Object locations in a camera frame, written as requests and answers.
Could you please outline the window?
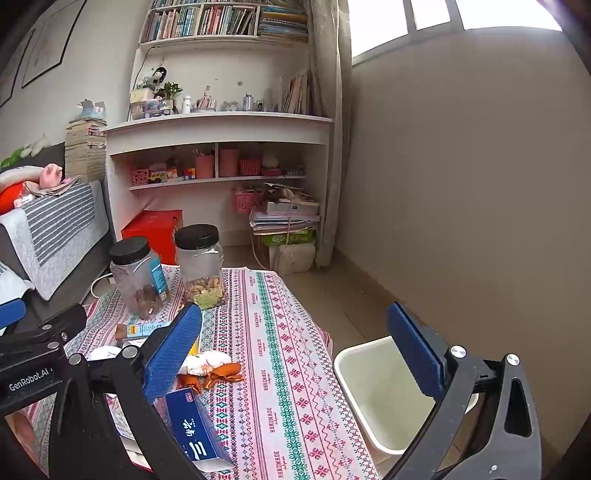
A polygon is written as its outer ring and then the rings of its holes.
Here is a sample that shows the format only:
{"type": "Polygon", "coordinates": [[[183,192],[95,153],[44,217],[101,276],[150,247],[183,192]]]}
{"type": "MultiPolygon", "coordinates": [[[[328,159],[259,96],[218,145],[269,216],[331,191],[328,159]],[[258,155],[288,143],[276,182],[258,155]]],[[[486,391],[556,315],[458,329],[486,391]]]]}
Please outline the window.
{"type": "Polygon", "coordinates": [[[490,28],[562,28],[539,1],[349,2],[353,64],[439,36],[490,28]]]}

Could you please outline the stack of cardboard books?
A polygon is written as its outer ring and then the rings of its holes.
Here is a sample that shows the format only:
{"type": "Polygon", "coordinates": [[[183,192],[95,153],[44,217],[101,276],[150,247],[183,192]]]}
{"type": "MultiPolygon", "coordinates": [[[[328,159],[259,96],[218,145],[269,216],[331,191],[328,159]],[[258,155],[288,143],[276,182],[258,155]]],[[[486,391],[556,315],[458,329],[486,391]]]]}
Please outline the stack of cardboard books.
{"type": "Polygon", "coordinates": [[[102,129],[106,122],[79,119],[66,128],[64,176],[80,177],[83,182],[102,181],[105,177],[106,143],[102,129]]]}

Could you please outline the red gift box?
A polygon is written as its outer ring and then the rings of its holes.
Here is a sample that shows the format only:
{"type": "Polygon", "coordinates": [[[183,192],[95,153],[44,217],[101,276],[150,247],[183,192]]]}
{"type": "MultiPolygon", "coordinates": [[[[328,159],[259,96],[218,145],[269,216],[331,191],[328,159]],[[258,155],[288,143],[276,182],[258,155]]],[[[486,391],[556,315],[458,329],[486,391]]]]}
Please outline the red gift box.
{"type": "Polygon", "coordinates": [[[183,227],[181,210],[143,210],[122,230],[123,239],[143,236],[165,265],[175,265],[174,234],[183,227]]]}

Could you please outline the blue tissue box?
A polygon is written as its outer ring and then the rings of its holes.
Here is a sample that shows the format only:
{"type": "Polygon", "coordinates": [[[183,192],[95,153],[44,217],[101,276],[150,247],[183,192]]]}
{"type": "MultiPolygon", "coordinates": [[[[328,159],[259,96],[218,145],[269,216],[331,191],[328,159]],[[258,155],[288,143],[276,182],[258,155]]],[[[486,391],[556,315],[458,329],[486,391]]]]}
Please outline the blue tissue box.
{"type": "Polygon", "coordinates": [[[228,451],[197,394],[183,388],[167,393],[164,399],[173,436],[195,467],[205,473],[231,469],[228,451]]]}

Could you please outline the beige curtain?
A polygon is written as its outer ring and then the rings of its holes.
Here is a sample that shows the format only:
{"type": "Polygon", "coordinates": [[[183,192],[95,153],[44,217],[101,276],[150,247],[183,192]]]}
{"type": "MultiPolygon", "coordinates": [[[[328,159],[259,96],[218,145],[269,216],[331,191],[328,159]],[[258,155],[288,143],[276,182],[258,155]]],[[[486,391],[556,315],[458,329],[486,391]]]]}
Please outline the beige curtain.
{"type": "Polygon", "coordinates": [[[315,114],[332,121],[329,127],[325,212],[318,240],[317,264],[331,263],[339,226],[342,184],[349,163],[349,136],[353,100],[352,41],[349,4],[346,1],[311,0],[304,3],[308,15],[308,45],[315,114]]]}

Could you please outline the small snack box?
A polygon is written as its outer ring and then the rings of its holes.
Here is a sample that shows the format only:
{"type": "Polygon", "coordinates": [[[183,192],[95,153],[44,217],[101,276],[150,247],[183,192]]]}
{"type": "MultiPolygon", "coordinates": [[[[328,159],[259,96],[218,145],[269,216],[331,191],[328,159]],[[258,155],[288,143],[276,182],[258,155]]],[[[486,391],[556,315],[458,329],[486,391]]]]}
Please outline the small snack box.
{"type": "Polygon", "coordinates": [[[169,322],[118,324],[115,329],[115,341],[117,345],[123,345],[127,341],[147,338],[155,330],[165,328],[168,325],[169,322]]]}

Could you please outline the crumpled white tissue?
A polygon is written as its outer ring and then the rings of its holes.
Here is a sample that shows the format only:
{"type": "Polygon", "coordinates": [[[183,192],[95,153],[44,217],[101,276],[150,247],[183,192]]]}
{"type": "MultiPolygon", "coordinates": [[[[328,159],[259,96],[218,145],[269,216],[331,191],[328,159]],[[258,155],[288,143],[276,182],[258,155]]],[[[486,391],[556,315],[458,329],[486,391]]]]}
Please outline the crumpled white tissue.
{"type": "Polygon", "coordinates": [[[230,362],[231,357],[226,353],[216,350],[204,351],[197,355],[188,355],[177,374],[204,377],[213,369],[230,362]]]}

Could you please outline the white bookshelf unit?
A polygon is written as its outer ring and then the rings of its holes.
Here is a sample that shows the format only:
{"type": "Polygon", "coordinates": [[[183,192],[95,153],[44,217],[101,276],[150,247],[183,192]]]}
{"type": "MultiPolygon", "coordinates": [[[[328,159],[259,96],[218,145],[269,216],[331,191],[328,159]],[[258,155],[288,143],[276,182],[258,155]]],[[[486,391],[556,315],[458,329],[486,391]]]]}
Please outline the white bookshelf unit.
{"type": "Polygon", "coordinates": [[[153,101],[131,102],[127,119],[105,131],[105,188],[115,236],[143,210],[181,210],[186,223],[211,223],[223,243],[249,236],[232,210],[232,191],[263,185],[263,173],[195,178],[195,156],[236,148],[240,158],[276,159],[274,181],[300,186],[325,206],[329,127],[312,108],[308,35],[293,40],[267,31],[273,5],[151,2],[140,30],[131,86],[159,68],[183,92],[175,112],[153,101]]]}

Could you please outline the pink basket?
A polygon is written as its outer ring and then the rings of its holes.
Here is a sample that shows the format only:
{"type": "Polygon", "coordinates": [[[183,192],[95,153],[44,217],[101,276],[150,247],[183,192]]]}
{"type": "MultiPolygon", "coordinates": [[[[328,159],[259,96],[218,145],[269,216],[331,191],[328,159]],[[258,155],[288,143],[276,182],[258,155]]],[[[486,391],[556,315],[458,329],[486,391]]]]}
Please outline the pink basket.
{"type": "Polygon", "coordinates": [[[232,191],[232,203],[237,214],[249,214],[253,208],[259,206],[263,200],[263,192],[257,190],[232,191]]]}

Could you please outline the white woven bag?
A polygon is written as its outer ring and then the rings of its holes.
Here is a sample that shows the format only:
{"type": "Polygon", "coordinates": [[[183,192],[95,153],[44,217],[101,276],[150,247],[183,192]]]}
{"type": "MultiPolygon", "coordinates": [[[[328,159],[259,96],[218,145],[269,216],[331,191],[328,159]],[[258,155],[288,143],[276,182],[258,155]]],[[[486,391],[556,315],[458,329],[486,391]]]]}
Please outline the white woven bag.
{"type": "Polygon", "coordinates": [[[270,269],[280,276],[304,273],[315,261],[315,244],[293,244],[270,247],[270,269]]]}

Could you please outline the jar with nuts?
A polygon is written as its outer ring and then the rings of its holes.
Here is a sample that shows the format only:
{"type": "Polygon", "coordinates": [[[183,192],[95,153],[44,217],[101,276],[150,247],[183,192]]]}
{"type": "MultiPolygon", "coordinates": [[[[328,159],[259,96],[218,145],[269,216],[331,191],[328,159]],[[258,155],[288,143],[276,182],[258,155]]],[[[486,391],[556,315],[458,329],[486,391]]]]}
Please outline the jar with nuts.
{"type": "Polygon", "coordinates": [[[174,234],[174,243],[186,301],[201,310],[221,305],[225,298],[221,272],[224,255],[217,227],[184,226],[174,234]]]}

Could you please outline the jar with blue label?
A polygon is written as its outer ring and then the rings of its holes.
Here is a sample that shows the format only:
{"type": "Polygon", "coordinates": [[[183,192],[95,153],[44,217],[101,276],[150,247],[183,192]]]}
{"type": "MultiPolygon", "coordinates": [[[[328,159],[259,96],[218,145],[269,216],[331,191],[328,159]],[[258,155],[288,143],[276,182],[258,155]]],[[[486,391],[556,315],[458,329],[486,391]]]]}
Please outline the jar with blue label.
{"type": "Polygon", "coordinates": [[[143,236],[114,243],[109,255],[115,286],[129,312],[143,320],[152,318],[169,294],[159,255],[143,236]]]}

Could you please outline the orange peel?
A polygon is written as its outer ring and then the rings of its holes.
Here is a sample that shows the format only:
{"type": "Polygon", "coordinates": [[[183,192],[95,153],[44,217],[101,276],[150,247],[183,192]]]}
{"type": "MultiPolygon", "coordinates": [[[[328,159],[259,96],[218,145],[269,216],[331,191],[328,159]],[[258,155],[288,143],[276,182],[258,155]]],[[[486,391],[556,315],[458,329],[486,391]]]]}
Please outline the orange peel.
{"type": "Polygon", "coordinates": [[[242,366],[239,363],[228,363],[209,370],[204,377],[179,374],[177,381],[180,387],[190,388],[200,394],[204,390],[211,390],[216,384],[236,383],[243,380],[242,366]]]}

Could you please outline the pink storage bin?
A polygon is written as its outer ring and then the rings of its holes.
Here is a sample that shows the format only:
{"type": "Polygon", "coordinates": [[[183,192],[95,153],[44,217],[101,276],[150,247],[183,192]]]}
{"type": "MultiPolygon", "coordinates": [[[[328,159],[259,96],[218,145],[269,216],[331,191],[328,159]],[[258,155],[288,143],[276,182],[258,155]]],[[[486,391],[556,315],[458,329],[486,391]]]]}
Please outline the pink storage bin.
{"type": "Polygon", "coordinates": [[[222,178],[238,176],[238,157],[238,149],[221,148],[218,153],[218,175],[222,178]]]}

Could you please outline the pink pig plush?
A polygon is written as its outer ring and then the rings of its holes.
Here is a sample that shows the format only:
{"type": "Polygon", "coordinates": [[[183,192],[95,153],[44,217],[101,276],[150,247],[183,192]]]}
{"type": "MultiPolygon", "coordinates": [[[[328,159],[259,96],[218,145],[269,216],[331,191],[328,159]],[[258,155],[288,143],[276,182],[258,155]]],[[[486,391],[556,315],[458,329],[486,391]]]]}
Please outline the pink pig plush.
{"type": "Polygon", "coordinates": [[[39,186],[41,189],[55,189],[61,185],[66,185],[72,181],[71,178],[63,177],[63,168],[57,164],[50,163],[46,165],[39,177],[39,186]]]}

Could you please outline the pink pen holder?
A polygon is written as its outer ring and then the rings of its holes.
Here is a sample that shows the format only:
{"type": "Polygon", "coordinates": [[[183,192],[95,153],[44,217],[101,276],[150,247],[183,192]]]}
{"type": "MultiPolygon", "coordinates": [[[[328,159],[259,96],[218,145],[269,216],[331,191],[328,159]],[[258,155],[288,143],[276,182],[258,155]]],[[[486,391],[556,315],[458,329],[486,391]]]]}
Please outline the pink pen holder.
{"type": "Polygon", "coordinates": [[[198,154],[195,156],[195,178],[198,180],[212,179],[214,173],[214,155],[198,154]]]}

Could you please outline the small potted plant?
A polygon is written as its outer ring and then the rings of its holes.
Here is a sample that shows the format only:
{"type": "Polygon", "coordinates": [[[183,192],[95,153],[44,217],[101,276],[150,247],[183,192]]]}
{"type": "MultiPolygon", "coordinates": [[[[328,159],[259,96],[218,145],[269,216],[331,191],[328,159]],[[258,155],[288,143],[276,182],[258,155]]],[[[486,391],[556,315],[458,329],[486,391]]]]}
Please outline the small potted plant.
{"type": "Polygon", "coordinates": [[[175,99],[183,92],[183,89],[175,82],[166,82],[162,87],[164,100],[170,109],[175,109],[175,99]]]}

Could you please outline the stack of books and papers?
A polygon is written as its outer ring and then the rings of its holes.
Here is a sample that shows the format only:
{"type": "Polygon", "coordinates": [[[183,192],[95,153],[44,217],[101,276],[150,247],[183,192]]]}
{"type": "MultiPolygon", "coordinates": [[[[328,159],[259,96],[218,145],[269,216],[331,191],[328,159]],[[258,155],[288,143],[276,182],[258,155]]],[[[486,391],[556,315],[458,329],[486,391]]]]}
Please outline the stack of books and papers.
{"type": "Polygon", "coordinates": [[[266,183],[249,213],[249,226],[257,236],[318,230],[320,204],[303,188],[266,183]]]}

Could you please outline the patterned pink tablecloth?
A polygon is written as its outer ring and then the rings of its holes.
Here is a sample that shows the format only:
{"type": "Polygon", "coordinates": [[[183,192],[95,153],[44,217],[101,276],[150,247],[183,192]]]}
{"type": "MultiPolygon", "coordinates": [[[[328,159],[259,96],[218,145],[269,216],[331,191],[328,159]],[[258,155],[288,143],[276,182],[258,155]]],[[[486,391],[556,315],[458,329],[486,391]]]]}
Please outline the patterned pink tablecloth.
{"type": "Polygon", "coordinates": [[[204,313],[199,347],[228,354],[243,379],[201,397],[232,462],[212,478],[378,478],[335,378],[329,336],[276,273],[222,276],[228,299],[204,313]]]}

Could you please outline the white plastic trash bin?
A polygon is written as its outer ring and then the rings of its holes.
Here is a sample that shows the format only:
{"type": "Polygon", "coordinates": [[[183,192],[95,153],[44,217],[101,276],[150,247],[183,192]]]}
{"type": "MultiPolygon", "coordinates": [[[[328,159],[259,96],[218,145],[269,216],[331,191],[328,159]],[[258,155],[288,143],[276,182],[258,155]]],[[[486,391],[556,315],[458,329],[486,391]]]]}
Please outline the white plastic trash bin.
{"type": "Polygon", "coordinates": [[[405,453],[435,401],[422,393],[390,337],[342,350],[334,368],[370,457],[384,475],[405,453]]]}

